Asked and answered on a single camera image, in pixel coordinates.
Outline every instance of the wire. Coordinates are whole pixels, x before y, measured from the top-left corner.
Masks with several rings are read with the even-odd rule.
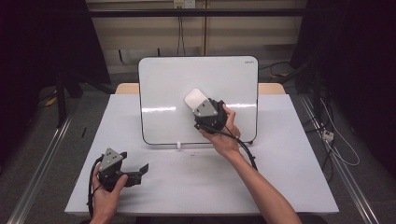
[[[321,141],[321,142],[322,142],[323,147],[326,149],[325,143],[324,143],[323,141]],[[324,169],[325,169],[325,166],[326,166],[326,164],[327,164],[327,161],[330,161],[331,174],[330,174],[329,179],[327,180],[327,183],[328,183],[328,184],[332,181],[332,177],[333,177],[333,175],[334,175],[334,167],[333,167],[333,164],[332,164],[332,160],[329,160],[331,154],[332,154],[332,151],[331,151],[331,150],[327,151],[327,153],[326,153],[326,158],[325,158],[323,164],[322,164],[321,167],[320,167],[320,168],[321,168],[321,171],[322,171],[324,174],[326,174],[326,173],[324,172]]]
[[[53,96],[56,97],[56,88],[53,89],[49,94],[47,94],[47,95],[41,97],[41,98],[38,100],[38,102],[41,102],[41,101],[43,101],[43,100],[45,100],[45,99],[47,99],[47,98],[49,98],[49,97],[52,98]]]
[[[340,132],[338,132],[337,128],[335,127],[334,123],[332,122],[331,115],[330,115],[330,113],[329,113],[329,111],[328,111],[326,105],[324,106],[324,109],[326,110],[326,113],[327,113],[327,115],[329,116],[329,121],[332,123],[332,126],[333,126],[334,130],[335,130],[335,131],[338,133],[338,135],[340,135],[340,137],[347,143],[347,145],[350,147],[350,149],[351,149],[351,150],[353,151],[353,153],[355,154],[355,156],[356,156],[356,158],[358,159],[358,161],[355,162],[355,163],[352,163],[352,162],[349,162],[349,161],[344,160],[344,159],[341,157],[341,155],[333,149],[333,148],[335,148],[334,146],[331,146],[327,140],[325,140],[325,142],[329,145],[329,148],[330,148],[330,150],[332,151],[332,153],[334,153],[334,155],[335,155],[338,159],[340,159],[343,163],[348,164],[348,165],[352,165],[352,166],[359,165],[359,163],[361,163],[361,159],[359,158],[358,153],[356,153],[356,151],[355,151],[355,149],[353,148],[353,146],[351,146],[351,145],[348,143],[348,141],[344,138],[344,136],[341,135]]]
[[[186,49],[184,47],[184,28],[183,28],[183,19],[181,17],[178,17],[178,41],[177,41],[177,56],[178,56],[178,50],[180,49],[180,38],[181,38],[181,43],[183,45],[183,53],[184,56],[186,56]]]
[[[296,8],[297,8],[297,0],[294,1],[294,9],[296,9]],[[296,36],[298,38],[299,32],[297,31],[296,17],[294,17],[294,30],[295,30]]]
[[[234,140],[246,151],[247,156],[248,156],[248,158],[249,158],[249,160],[250,160],[251,166],[252,166],[255,170],[258,171],[256,162],[254,161],[254,160],[256,159],[256,157],[254,157],[254,156],[251,154],[250,150],[248,149],[248,147],[245,145],[244,142],[242,142],[238,137],[234,136],[234,135],[230,132],[230,130],[227,128],[227,126],[224,126],[224,127],[226,127],[227,130],[228,130],[230,133],[224,133],[224,132],[222,132],[222,131],[219,131],[219,130],[216,130],[216,129],[213,129],[213,128],[210,128],[210,127],[207,127],[207,126],[201,125],[201,124],[198,124],[197,126],[198,126],[198,128],[203,127],[204,129],[207,129],[207,130],[209,130],[210,132],[219,133],[219,134],[222,134],[222,135],[225,135],[225,136],[228,136],[228,137],[231,137],[232,139],[234,139]]]
[[[314,119],[316,119],[316,118],[317,118],[317,117],[313,117],[312,119],[306,120],[306,121],[302,122],[301,125],[302,125],[303,127],[305,127],[305,126],[308,125],[310,122],[313,122]]]
[[[274,66],[274,65],[280,64],[280,63],[289,63],[289,62],[278,62],[278,63],[272,63],[272,64],[270,64],[270,65],[267,65],[267,66],[264,66],[264,67],[261,67],[261,68],[259,68],[259,70],[262,70],[262,69],[264,69],[264,68],[268,68],[268,67],[271,67],[271,66]]]
[[[268,79],[267,82],[271,82],[272,81],[272,65],[270,66],[270,79]]]
[[[341,19],[340,28],[338,29],[338,31],[337,31],[337,33],[336,33],[336,35],[335,35],[335,40],[334,40],[334,42],[333,42],[334,45],[337,43],[338,37],[340,36],[341,30],[343,29],[343,25],[344,25],[344,21],[345,21],[346,14],[347,14],[347,9],[348,9],[348,7],[349,7],[349,3],[350,3],[350,0],[348,0],[348,1],[346,2],[346,6],[345,6],[345,9],[344,9],[343,17],[342,17],[342,19]]]
[[[98,159],[96,159],[96,161],[93,163],[93,166],[92,166],[92,168],[91,168],[90,180],[89,180],[89,186],[88,186],[88,202],[87,202],[88,209],[90,210],[90,215],[91,215],[91,217],[93,217],[93,193],[95,193],[96,190],[99,189],[99,187],[100,187],[100,186],[99,186],[99,187],[98,187],[97,189],[95,189],[95,191],[92,193],[92,178],[93,178],[93,171],[95,170],[96,164],[97,164],[99,161],[102,161],[102,159],[103,159],[104,156],[105,156],[105,155],[102,154],[101,157],[99,157]]]
[[[121,62],[122,64],[126,64],[125,61],[122,59],[122,53],[121,53],[121,50],[120,50],[120,49],[119,49],[119,58],[120,58],[120,62]]]
[[[305,121],[304,123],[302,123],[303,126],[306,126],[307,124],[309,124],[310,121],[313,121],[314,119],[320,119],[321,118],[321,111],[319,114],[319,118],[318,117],[313,117],[310,120]],[[316,129],[311,129],[311,130],[304,130],[306,133],[312,133],[312,132],[316,132],[316,131],[321,131],[322,129],[326,128],[329,125],[330,121],[327,120],[325,124],[320,123],[318,125],[318,127]]]
[[[93,197],[93,195],[95,194],[95,192],[96,192],[100,187],[102,187],[102,184],[100,184],[100,185],[93,191],[92,197]]]
[[[186,56],[186,49],[184,48],[184,27],[183,27],[183,18],[180,17],[180,25],[181,25],[181,42],[183,44],[183,53]]]

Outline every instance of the white object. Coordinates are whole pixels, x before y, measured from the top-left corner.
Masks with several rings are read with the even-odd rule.
[[[184,0],[184,8],[195,8],[195,0]]]
[[[323,133],[322,133],[322,139],[326,140],[330,143],[334,139],[334,133],[329,132],[325,129],[325,130],[323,130]]]
[[[174,7],[175,8],[183,8],[184,7],[184,0],[174,0]]]
[[[244,142],[257,133],[258,61],[240,57],[145,58],[139,63],[142,136],[151,145],[209,143],[193,128],[194,115],[184,102],[198,89],[238,115]]]
[[[204,94],[198,89],[193,89],[184,98],[184,102],[186,102],[192,111],[194,111],[205,100],[207,100],[206,96],[204,96]]]
[[[297,212],[338,212],[289,96],[261,95],[259,105],[259,135],[249,149],[256,157],[260,173]],[[150,148],[141,138],[139,110],[137,95],[110,97],[66,213],[88,215],[85,199],[90,171],[93,162],[106,151],[104,146],[128,153],[121,167],[124,172],[149,163],[142,184],[122,190],[120,214],[253,216],[260,213],[234,168],[211,145],[205,145],[206,149]]]

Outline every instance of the black cable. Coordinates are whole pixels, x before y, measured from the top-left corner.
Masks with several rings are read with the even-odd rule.
[[[233,137],[234,137],[234,135],[233,135],[233,133],[230,131],[230,129],[228,129],[228,127],[226,126],[226,125],[224,125],[224,127],[227,129],[227,131],[230,133],[230,135],[232,135]]]
[[[306,120],[304,122],[301,123],[301,125],[303,127],[305,127],[306,125],[308,125],[310,122],[312,122],[314,119],[316,119],[317,117],[313,117],[312,119]]]
[[[178,17],[178,41],[177,41],[177,56],[178,56],[178,49],[180,48],[180,33],[181,33],[180,17]]]
[[[255,170],[258,171],[256,162],[254,161],[254,159],[256,159],[256,157],[254,157],[254,156],[251,154],[250,150],[248,149],[248,147],[245,145],[244,142],[242,142],[238,137],[233,136],[233,134],[230,132],[230,130],[229,130],[229,132],[230,132],[231,134],[230,134],[230,133],[224,133],[224,132],[222,132],[222,131],[219,131],[219,130],[216,130],[216,129],[213,129],[213,128],[210,128],[210,127],[207,127],[207,126],[201,125],[201,124],[198,124],[197,127],[198,127],[198,128],[203,127],[204,130],[209,130],[210,132],[219,133],[219,134],[222,134],[222,135],[225,135],[225,136],[227,136],[227,137],[231,137],[232,139],[234,139],[234,140],[246,151],[247,156],[248,156],[248,158],[249,158],[249,160],[250,160],[251,166],[252,166]]]
[[[186,49],[184,48],[184,28],[183,28],[183,18],[180,17],[180,26],[181,26],[181,43],[183,44],[183,53],[186,56]]]
[[[272,81],[272,65],[270,66],[270,78],[268,79],[268,83]]]
[[[102,184],[100,184],[100,185],[93,191],[92,197],[93,197],[93,195],[95,194],[95,192],[96,192],[97,190],[99,190],[100,187],[102,187]]]
[[[121,50],[119,49],[119,58],[120,58],[120,62],[122,64],[125,64],[124,60],[122,59],[122,54],[121,54]]]
[[[297,8],[297,0],[294,2],[294,9]],[[296,32],[297,38],[298,38],[298,32],[297,32],[297,24],[296,24],[296,17],[294,17],[294,31]]]
[[[41,102],[41,101],[43,101],[43,100],[45,100],[45,99],[47,99],[47,98],[49,98],[49,97],[52,97],[52,96],[56,96],[56,88],[53,89],[53,90],[52,90],[49,94],[47,94],[46,96],[41,97],[41,98],[38,100],[38,102]]]
[[[324,141],[322,141],[322,145],[325,148],[325,150],[327,151],[327,148],[326,148],[326,145],[325,145]],[[327,180],[328,184],[332,181],[332,177],[334,176],[334,167],[333,167],[333,164],[332,164],[332,159],[330,158],[331,154],[332,154],[332,151],[329,149],[329,151],[327,151],[327,153],[326,153],[326,158],[325,158],[323,164],[320,167],[321,171],[324,173],[324,169],[325,169],[325,166],[327,164],[327,161],[330,161],[331,174],[330,174],[329,179]]]
[[[89,181],[89,186],[88,186],[88,202],[87,202],[88,209],[90,210],[90,215],[91,215],[91,217],[93,217],[93,193],[95,193],[96,190],[99,189],[99,187],[100,187],[100,186],[99,186],[99,187],[98,187],[97,189],[95,189],[95,191],[92,193],[92,178],[93,178],[93,171],[95,170],[96,164],[97,164],[99,161],[102,161],[102,159],[103,159],[104,156],[105,156],[105,155],[102,154],[101,157],[99,157],[98,159],[96,159],[96,161],[95,161],[95,163],[93,164],[92,169],[91,169],[90,181]]]
[[[330,97],[330,94],[328,93],[327,94],[327,100],[325,101],[325,103],[326,103],[325,105],[328,107],[328,110],[329,110],[329,113],[330,113],[329,119],[332,120],[332,122],[334,122],[334,113],[332,112],[332,105],[330,104],[330,101],[331,101],[331,97]],[[334,133],[334,126],[332,125],[331,128],[332,128],[331,129],[332,133]],[[334,147],[334,142],[335,142],[335,135],[332,137],[331,148]],[[331,168],[332,168],[332,174],[331,174],[329,180],[327,181],[327,183],[330,183],[332,181],[332,177],[333,177],[333,173],[334,173],[332,160],[330,160],[330,165],[331,165]]]
[[[113,89],[111,89],[111,88],[109,88],[109,87],[106,87],[106,86],[104,86],[104,85],[102,85],[102,84],[100,84],[100,83],[98,83],[98,82],[92,80],[92,79],[89,78],[89,77],[82,76],[82,75],[80,75],[79,73],[76,73],[76,72],[74,72],[74,71],[72,71],[72,70],[67,70],[67,71],[68,71],[69,73],[71,73],[74,77],[79,78],[79,79],[81,79],[83,82],[86,82],[86,83],[90,84],[91,86],[95,87],[95,88],[98,89],[99,91],[102,91],[102,92],[104,92],[104,93],[106,93],[106,94],[114,94],[114,93],[116,92],[115,90],[113,90]]]
[[[261,68],[259,68],[259,70],[262,70],[262,69],[264,69],[264,68],[268,68],[268,67],[271,67],[271,66],[274,66],[274,65],[280,64],[280,63],[289,63],[289,62],[278,62],[278,63],[272,63],[272,64],[270,64],[270,65],[267,65],[267,66],[264,66],[264,67],[261,67]]]
[[[311,129],[311,130],[306,130],[305,132],[306,132],[306,133],[313,133],[313,132],[321,131],[321,130],[323,130],[324,128],[326,128],[326,127],[329,125],[329,123],[330,123],[330,120],[328,119],[328,120],[326,121],[325,124],[320,125],[318,128],[316,128],[316,129]]]

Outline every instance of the gray floor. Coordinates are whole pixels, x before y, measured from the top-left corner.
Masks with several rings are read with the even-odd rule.
[[[288,67],[274,66],[273,73],[288,73]],[[113,87],[125,81],[134,81],[136,74],[120,74],[113,76]],[[269,80],[269,70],[262,69],[261,81]],[[108,95],[83,85],[84,94],[81,99],[67,99],[69,104],[78,104],[69,129],[54,157],[50,169],[45,175],[44,182],[38,192],[35,202],[28,213],[25,223],[79,223],[84,217],[75,217],[64,212],[69,196],[74,188],[79,171],[106,109]],[[309,120],[296,93],[292,81],[285,85],[301,121]],[[351,131],[351,126],[344,117],[342,109],[336,102],[332,104],[337,129],[357,150],[361,157],[361,164],[349,167],[361,189],[369,199],[380,223],[396,222],[396,180],[372,156],[358,136]],[[38,107],[28,132],[14,155],[3,164],[4,171],[0,175],[0,223],[6,223],[18,199],[25,190],[35,168],[40,162],[57,124],[57,107]],[[307,137],[314,149],[318,161],[322,163],[325,150],[319,141],[317,133],[308,133]],[[354,155],[345,143],[335,136],[335,144],[348,161],[355,160]],[[331,166],[325,168],[325,175],[329,175]],[[329,223],[365,223],[353,203],[340,175],[334,169],[334,176],[329,184],[332,194],[340,208],[340,213],[327,215],[324,218]],[[133,217],[117,217],[113,223],[134,223]]]

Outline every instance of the white table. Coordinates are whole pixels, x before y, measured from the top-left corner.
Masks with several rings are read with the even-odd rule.
[[[258,135],[250,150],[265,176],[296,212],[336,213],[288,95],[260,95]],[[118,213],[130,216],[245,216],[259,210],[233,167],[211,145],[153,148],[142,140],[138,95],[112,95],[65,212],[88,214],[91,167],[107,147],[128,152],[121,170],[149,163],[142,184],[125,188]]]

